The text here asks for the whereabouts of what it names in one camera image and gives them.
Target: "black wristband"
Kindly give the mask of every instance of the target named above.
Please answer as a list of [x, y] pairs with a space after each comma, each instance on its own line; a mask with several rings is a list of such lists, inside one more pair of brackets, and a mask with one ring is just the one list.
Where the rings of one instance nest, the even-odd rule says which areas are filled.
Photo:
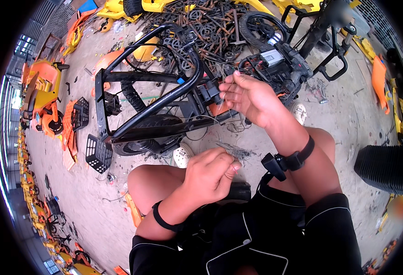
[[162, 219], [162, 217], [161, 217], [160, 214], [159, 214], [159, 204], [160, 204], [161, 202], [162, 202], [162, 201], [159, 201], [159, 202], [155, 203], [155, 204], [153, 205], [153, 207], [152, 207], [152, 209], [153, 209], [153, 216], [154, 216], [154, 219], [156, 220], [156, 222], [157, 222], [161, 227], [163, 227], [163, 228], [165, 228], [165, 229], [168, 229], [168, 230], [171, 230], [171, 231], [173, 231], [173, 232], [182, 231], [182, 230], [183, 230], [183, 226], [184, 226], [183, 223], [178, 223], [178, 224], [171, 225], [171, 224], [165, 222], [165, 221]]
[[304, 166], [304, 161], [312, 154], [313, 149], [315, 148], [315, 141], [309, 135], [309, 141], [305, 145], [302, 151], [296, 151], [292, 155], [288, 157], [283, 157], [286, 167], [290, 171], [296, 171]]

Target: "concrete floor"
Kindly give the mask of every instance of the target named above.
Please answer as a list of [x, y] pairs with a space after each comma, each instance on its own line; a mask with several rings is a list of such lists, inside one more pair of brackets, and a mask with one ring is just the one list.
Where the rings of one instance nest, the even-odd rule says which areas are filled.
[[[281, 18], [275, 6], [270, 3], [265, 4], [278, 18]], [[298, 37], [302, 36], [310, 23], [304, 20], [298, 31]], [[119, 33], [110, 30], [107, 33], [97, 34], [86, 30], [78, 49], [66, 58], [70, 69], [62, 72], [61, 83], [66, 81], [70, 83], [71, 94], [67, 95], [67, 86], [62, 84], [60, 90], [62, 102], [58, 104], [58, 109], [64, 112], [69, 100], [79, 99], [81, 96], [90, 103], [89, 124], [77, 132], [79, 162], [70, 171], [67, 171], [62, 164], [62, 149], [58, 139], [51, 140], [42, 133], [27, 130], [26, 141], [33, 162], [30, 168], [35, 172], [42, 195], [48, 194], [44, 187], [44, 175], [47, 173], [53, 194], [59, 198], [61, 210], [67, 217], [68, 223], [63, 228], [64, 232], [72, 234], [68, 230], [68, 225], [74, 222], [78, 237], [72, 234], [72, 239], [78, 241], [89, 253], [94, 264], [98, 265], [101, 271], [105, 269], [108, 274], [113, 274], [113, 268], [118, 265], [128, 267], [128, 256], [135, 227], [129, 208], [127, 212], [124, 210], [127, 205], [122, 199], [109, 202], [103, 198], [111, 200], [122, 197], [121, 192], [127, 190], [127, 174], [133, 168], [142, 164], [166, 164], [166, 162], [152, 158], [145, 159], [142, 155], [133, 157], [115, 155], [109, 169], [109, 172], [116, 176], [113, 184], [106, 181], [106, 173], [100, 175], [93, 169], [87, 168], [84, 154], [86, 138], [89, 133], [97, 136], [98, 130], [94, 97], [90, 93], [94, 82], [90, 80], [90, 76], [83, 68], [93, 68], [100, 59], [100, 54], [105, 54], [119, 41], [120, 37], [123, 37], [124, 45], [133, 41], [136, 28], [135, 25], [129, 25]], [[325, 54], [313, 51], [307, 61], [311, 68], [315, 68], [324, 58]], [[350, 50], [346, 58], [348, 70], [344, 75], [336, 81], [328, 82], [321, 74], [317, 74], [309, 80], [309, 88], [303, 84], [298, 100], [307, 109], [308, 117], [305, 126], [325, 129], [336, 140], [335, 167], [342, 190], [350, 202], [353, 224], [362, 254], [362, 264], [364, 264], [370, 258], [380, 257], [382, 249], [389, 241], [400, 235], [402, 227], [388, 221], [383, 232], [376, 234], [376, 222], [385, 209], [389, 194], [365, 184], [353, 171], [359, 149], [369, 144], [381, 145], [384, 142], [392, 126], [392, 116], [385, 115], [375, 104], [375, 95], [368, 89], [356, 63], [357, 61], [365, 62], [362, 53]], [[334, 59], [327, 65], [330, 75], [342, 67], [337, 61]], [[153, 65], [150, 69], [159, 69], [159, 67]], [[318, 103], [320, 98], [317, 96], [317, 87], [326, 91], [328, 103]], [[119, 88], [119, 85], [112, 83], [110, 92], [120, 91]], [[153, 83], [136, 84], [135, 88], [141, 97], [156, 96], [160, 92], [160, 88], [155, 87]], [[127, 102], [122, 103], [122, 109], [119, 116], [111, 117], [110, 128], [116, 128], [134, 114], [134, 110]], [[197, 139], [204, 132], [205, 129], [200, 129], [188, 133], [188, 136]], [[390, 145], [397, 144], [394, 131], [389, 138]], [[260, 177], [265, 173], [260, 164], [262, 156], [267, 152], [276, 152], [264, 130], [255, 125], [240, 133], [231, 133], [226, 126], [215, 125], [209, 127], [207, 135], [202, 140], [192, 142], [185, 138], [183, 141], [192, 148], [194, 153], [216, 147], [218, 143], [228, 143], [251, 151], [253, 154], [243, 160], [243, 168], [239, 170], [236, 178], [249, 182], [253, 194]]]

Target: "black metal frame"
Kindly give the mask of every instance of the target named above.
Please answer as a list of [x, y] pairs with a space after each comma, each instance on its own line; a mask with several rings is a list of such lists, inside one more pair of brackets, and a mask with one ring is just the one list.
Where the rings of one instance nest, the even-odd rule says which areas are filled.
[[[304, 59], [307, 58], [307, 56], [309, 56], [310, 52], [312, 51], [316, 43], [321, 39], [322, 35], [330, 27], [330, 21], [328, 19], [329, 16], [325, 13], [325, 6], [329, 2], [330, 1], [324, 1], [319, 11], [312, 11], [312, 12], [307, 12], [304, 9], [300, 9], [296, 6], [289, 5], [286, 7], [284, 13], [282, 14], [281, 24], [287, 29], [287, 32], [290, 34], [289, 38], [287, 39], [288, 44], [291, 43], [293, 36], [298, 30], [299, 24], [301, 23], [301, 20], [303, 18], [311, 16], [319, 16], [319, 18], [315, 21], [315, 23], [310, 26], [310, 33], [307, 37], [307, 40], [304, 42], [303, 46], [299, 50], [299, 54]], [[286, 18], [289, 15], [291, 9], [294, 9], [295, 14], [298, 16], [293, 28], [290, 28], [286, 24]], [[349, 41], [348, 43], [342, 43], [342, 46], [337, 44], [336, 28], [333, 26], [331, 26], [331, 36], [332, 36], [332, 48], [333, 48], [332, 52], [313, 71], [313, 75], [317, 74], [318, 72], [321, 72], [324, 75], [324, 77], [329, 81], [336, 80], [347, 71], [348, 63], [344, 57], [344, 54], [348, 51], [350, 47]], [[337, 56], [342, 61], [344, 66], [337, 73], [335, 73], [332, 76], [329, 76], [326, 73], [325, 65], [327, 65], [327, 63], [329, 63], [335, 56]]]
[[[193, 47], [196, 35], [193, 31], [184, 31], [182, 27], [174, 23], [166, 23], [153, 31], [149, 32], [138, 41], [136, 41], [133, 46], [144, 44], [152, 37], [158, 35], [166, 29], [172, 28], [179, 39], [185, 45], [183, 49], [188, 53], [192, 64], [194, 65], [193, 74], [187, 78], [183, 73], [180, 75], [175, 74], [158, 74], [158, 73], [139, 73], [139, 72], [111, 72], [119, 63], [121, 63], [125, 58], [127, 58], [136, 47], [127, 48], [119, 57], [117, 57], [107, 69], [101, 69], [95, 77], [95, 102], [96, 102], [96, 113], [98, 118], [98, 130], [99, 138], [103, 142], [111, 143], [125, 143], [131, 141], [140, 140], [151, 140], [162, 137], [170, 137], [174, 135], [182, 135], [188, 131], [193, 131], [196, 129], [201, 129], [215, 123], [215, 120], [210, 118], [201, 117], [201, 119], [190, 119], [188, 122], [183, 122], [171, 126], [159, 126], [159, 127], [148, 127], [148, 128], [134, 128], [137, 124], [143, 121], [145, 118], [158, 113], [161, 109], [165, 107], [181, 107], [184, 104], [189, 104], [195, 116], [204, 114], [208, 115], [208, 111], [204, 103], [206, 100], [197, 92], [197, 85], [203, 83], [203, 73], [206, 72], [210, 80], [213, 80], [213, 75], [206, 67], [206, 65], [201, 61], [198, 52]], [[159, 81], [163, 83], [178, 83], [179, 80], [184, 82], [178, 87], [174, 88], [164, 96], [158, 98], [154, 103], [150, 104], [143, 111], [137, 113], [132, 118], [127, 120], [116, 130], [110, 130], [108, 126], [107, 116], [111, 115], [105, 110], [105, 91], [104, 82], [118, 82], [118, 81]], [[187, 95], [188, 101], [177, 101], [181, 96]], [[235, 115], [237, 112], [231, 111], [231, 113], [226, 112], [220, 114], [216, 117], [217, 121], [224, 121], [231, 115]]]

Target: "white shoe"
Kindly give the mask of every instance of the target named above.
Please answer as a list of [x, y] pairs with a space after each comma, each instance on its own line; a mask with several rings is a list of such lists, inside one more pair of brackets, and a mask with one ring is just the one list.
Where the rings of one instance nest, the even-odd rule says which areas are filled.
[[174, 161], [177, 164], [177, 167], [187, 168], [189, 159], [194, 156], [194, 153], [187, 144], [180, 142], [180, 147], [174, 150], [172, 155], [174, 157]]
[[295, 102], [289, 106], [289, 111], [301, 125], [304, 125], [305, 118], [307, 117], [304, 104]]

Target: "hand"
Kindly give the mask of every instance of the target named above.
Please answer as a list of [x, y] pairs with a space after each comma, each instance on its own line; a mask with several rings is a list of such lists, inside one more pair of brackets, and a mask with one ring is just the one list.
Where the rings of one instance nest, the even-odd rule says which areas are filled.
[[182, 190], [196, 208], [220, 201], [229, 194], [241, 163], [222, 147], [206, 150], [189, 160]]
[[220, 97], [229, 108], [246, 116], [253, 124], [267, 128], [276, 110], [284, 108], [272, 87], [246, 74], [235, 71], [220, 84]]

